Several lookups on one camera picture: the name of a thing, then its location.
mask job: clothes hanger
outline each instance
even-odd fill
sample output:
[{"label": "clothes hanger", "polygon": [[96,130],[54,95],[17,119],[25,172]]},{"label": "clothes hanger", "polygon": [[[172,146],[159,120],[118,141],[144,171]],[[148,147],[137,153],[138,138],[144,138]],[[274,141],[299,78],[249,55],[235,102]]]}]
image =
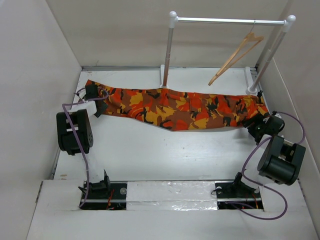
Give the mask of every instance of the clothes hanger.
[{"label": "clothes hanger", "polygon": [[[222,65],[220,70],[213,76],[213,78],[209,82],[209,86],[218,78],[220,77],[225,71],[227,71],[229,68],[231,68],[236,62],[238,62],[241,58],[243,58],[248,52],[250,52],[255,46],[257,46],[263,39],[264,36],[255,36],[255,34],[252,32],[253,28],[255,27],[256,20],[254,20],[253,27],[250,30],[250,32],[244,37],[238,48],[235,50],[235,52],[229,57],[229,59]],[[236,60],[232,61],[236,55],[243,49],[248,43],[256,42],[254,45],[252,45],[245,53],[243,53],[240,57],[238,57]]]}]

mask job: orange camouflage fabric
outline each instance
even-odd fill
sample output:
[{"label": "orange camouflage fabric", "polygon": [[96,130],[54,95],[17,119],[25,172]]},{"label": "orange camouflage fabric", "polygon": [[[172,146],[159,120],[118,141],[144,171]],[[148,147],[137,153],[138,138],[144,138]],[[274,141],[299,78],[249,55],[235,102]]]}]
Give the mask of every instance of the orange camouflage fabric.
[{"label": "orange camouflage fabric", "polygon": [[260,113],[269,116],[262,97],[180,92],[167,88],[126,89],[88,80],[109,93],[105,115],[137,119],[171,131],[242,126]]}]

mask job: purple cable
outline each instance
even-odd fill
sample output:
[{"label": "purple cable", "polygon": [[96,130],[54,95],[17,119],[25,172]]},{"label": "purple cable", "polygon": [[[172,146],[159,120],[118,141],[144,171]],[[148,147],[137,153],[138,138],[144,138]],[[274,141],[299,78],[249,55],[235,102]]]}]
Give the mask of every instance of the purple cable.
[{"label": "purple cable", "polygon": [[[285,112],[282,112],[282,111],[278,111],[277,113],[287,115],[287,116],[295,119],[295,120],[300,124],[300,126],[301,126],[301,128],[302,128],[302,139],[301,139],[299,142],[297,142],[297,144],[301,144],[301,143],[305,140],[305,138],[306,138],[306,132],[305,132],[305,128],[304,128],[302,122],[301,122],[299,119],[297,119],[295,116],[293,116],[293,115],[291,115],[291,114],[289,114],[289,113],[285,113]],[[246,214],[246,215],[248,215],[248,216],[250,216],[250,217],[253,217],[253,218],[255,218],[255,219],[260,219],[260,220],[277,220],[277,219],[281,218],[283,215],[285,215],[286,212],[287,212],[287,210],[288,210],[288,202],[287,202],[285,196],[283,196],[283,195],[282,195],[280,192],[278,192],[277,190],[275,190],[275,189],[273,189],[273,188],[271,188],[271,187],[265,186],[265,185],[263,185],[263,184],[260,183],[260,182],[254,181],[254,180],[248,178],[248,177],[245,175],[246,166],[247,166],[248,162],[250,161],[250,159],[252,158],[252,156],[256,153],[256,151],[257,151],[264,143],[266,143],[266,142],[267,142],[268,140],[270,140],[271,138],[272,138],[272,137],[268,137],[268,138],[264,139],[263,141],[261,141],[261,142],[253,149],[253,151],[250,153],[250,155],[249,155],[249,156],[247,157],[247,159],[245,160],[245,162],[244,162],[244,164],[243,164],[243,167],[242,167],[242,170],[241,170],[241,173],[242,173],[242,176],[243,176],[245,179],[247,179],[248,181],[250,181],[250,182],[252,182],[252,183],[254,183],[254,184],[257,184],[257,185],[259,185],[259,186],[262,186],[262,187],[264,187],[264,188],[266,188],[266,189],[268,189],[268,190],[270,190],[270,191],[278,194],[280,197],[282,197],[282,199],[283,199],[283,201],[284,201],[284,210],[283,210],[283,212],[282,212],[280,215],[275,216],[275,217],[259,217],[259,216],[252,215],[252,214],[244,211],[243,209],[235,206],[235,204],[238,204],[238,205],[243,205],[243,206],[249,207],[250,205],[248,205],[248,204],[240,203],[240,202],[234,202],[234,201],[228,201],[228,202],[226,202],[226,203],[232,205],[235,209],[240,210],[240,211],[243,212],[244,214]]]},{"label": "purple cable", "polygon": [[[89,100],[87,100],[87,102],[91,102],[91,101],[96,101],[96,100],[104,100],[104,99],[107,99],[109,97],[109,94],[104,90],[102,89],[105,93],[105,96],[104,97],[97,97],[97,98],[91,98]],[[83,202],[79,205],[79,208],[81,208],[86,200],[87,200],[87,197],[88,197],[88,194],[89,194],[89,165],[88,165],[88,160],[86,158],[86,154],[85,154],[85,151],[84,151],[84,148],[82,147],[82,144],[80,142],[80,139],[79,139],[79,136],[77,134],[77,130],[75,129],[75,126],[71,120],[71,117],[69,115],[69,112],[67,111],[66,107],[69,107],[69,106],[75,106],[75,105],[79,105],[79,104],[84,104],[85,102],[83,101],[80,101],[80,102],[75,102],[75,103],[64,103],[62,104],[62,108],[63,108],[63,111],[65,113],[65,116],[66,118],[68,119],[69,123],[70,123],[70,127],[72,129],[72,132],[74,134],[74,137],[75,137],[75,140],[76,140],[76,143],[78,144],[79,146],[79,149],[80,149],[80,152],[82,154],[82,157],[83,157],[83,160],[84,160],[84,163],[85,163],[85,171],[86,171],[86,191],[85,191],[85,195],[84,195],[84,199],[83,199]]]},{"label": "purple cable", "polygon": [[289,114],[289,113],[286,113],[286,112],[283,112],[283,111],[277,111],[277,113],[278,113],[278,114],[287,115],[287,116],[293,118],[294,120],[296,120],[296,121],[300,124],[300,126],[301,126],[301,128],[302,128],[302,139],[301,139],[300,141],[298,141],[296,144],[301,144],[301,143],[306,139],[306,130],[305,130],[305,127],[304,127],[304,125],[302,124],[302,122],[301,122],[298,118],[296,118],[295,116],[293,116],[293,115],[291,115],[291,114]]}]

